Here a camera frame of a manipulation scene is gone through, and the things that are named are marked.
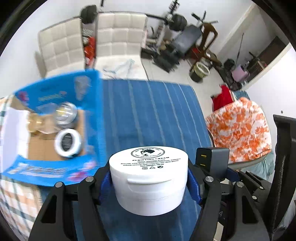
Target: white tape roll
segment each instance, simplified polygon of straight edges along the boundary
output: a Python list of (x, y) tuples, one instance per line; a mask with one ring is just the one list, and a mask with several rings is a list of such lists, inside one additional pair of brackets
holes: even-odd
[(77, 130), (64, 129), (54, 140), (54, 149), (63, 157), (71, 158), (81, 150), (81, 136)]

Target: wooden chair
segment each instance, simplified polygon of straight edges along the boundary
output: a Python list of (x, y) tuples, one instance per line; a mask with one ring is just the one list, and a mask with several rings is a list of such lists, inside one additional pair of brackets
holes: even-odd
[[(202, 33), (202, 41), (201, 41), (199, 47), (197, 47), (197, 50), (199, 52), (198, 53), (195, 53), (192, 50), (192, 52), (196, 56), (196, 61), (191, 66), (190, 71), (193, 69), (194, 65), (201, 60), (202, 57), (204, 57), (206, 59), (209, 59), (210, 61), (214, 61), (214, 62), (216, 62), (218, 64), (221, 64), (221, 62), (216, 58), (216, 56), (214, 54), (211, 54), (210, 57), (208, 57), (207, 54), (206, 54), (208, 48), (212, 45), (212, 43), (214, 42), (214, 40), (217, 38), (218, 33), (217, 33), (216, 29), (214, 28), (214, 26), (212, 24), (210, 24), (210, 23), (204, 23), (203, 26), (204, 26), (204, 32)], [(214, 34), (214, 37), (211, 39), (211, 41), (209, 42), (209, 44), (205, 47), (205, 43), (207, 41), (207, 38), (208, 38), (210, 32), (212, 32)]]

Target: checkered fabric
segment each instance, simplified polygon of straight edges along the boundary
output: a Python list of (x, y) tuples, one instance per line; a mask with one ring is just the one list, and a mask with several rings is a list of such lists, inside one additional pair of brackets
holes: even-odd
[[(6, 108), (12, 99), (13, 95), (0, 99), (0, 130)], [(37, 186), (14, 181), (0, 174), (0, 211), (21, 241), (28, 240), (41, 206), (41, 192)]]

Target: metal screw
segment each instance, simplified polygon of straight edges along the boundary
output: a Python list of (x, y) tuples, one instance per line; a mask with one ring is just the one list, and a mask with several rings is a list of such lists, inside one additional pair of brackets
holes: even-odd
[(60, 188), (61, 186), (63, 186), (63, 183), (62, 183), (62, 182), (57, 182), (57, 183), (55, 184), (55, 186), (56, 186), (56, 188)]
[(94, 180), (94, 177), (93, 176), (88, 176), (86, 179), (85, 179), (88, 183), (92, 182)]
[(238, 186), (239, 188), (242, 188), (242, 187), (244, 186), (244, 184), (243, 184), (242, 182), (237, 182), (237, 186)]
[(211, 183), (214, 179), (213, 179), (211, 176), (207, 176), (207, 177), (205, 178), (205, 180), (206, 180), (207, 182)]

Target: blue tablecloth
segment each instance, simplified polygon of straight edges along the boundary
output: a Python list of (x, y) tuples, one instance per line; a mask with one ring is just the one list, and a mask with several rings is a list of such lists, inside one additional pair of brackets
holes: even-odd
[[(190, 86), (135, 80), (104, 80), (103, 86), (107, 158), (133, 147), (170, 146), (184, 150), (194, 163), (196, 149), (210, 146), (204, 117)], [(181, 241), (189, 240), (200, 207), (186, 189), (175, 210), (144, 217), (123, 209), (112, 190), (98, 210), (111, 241)], [(75, 224), (78, 240), (84, 240), (76, 212)]]

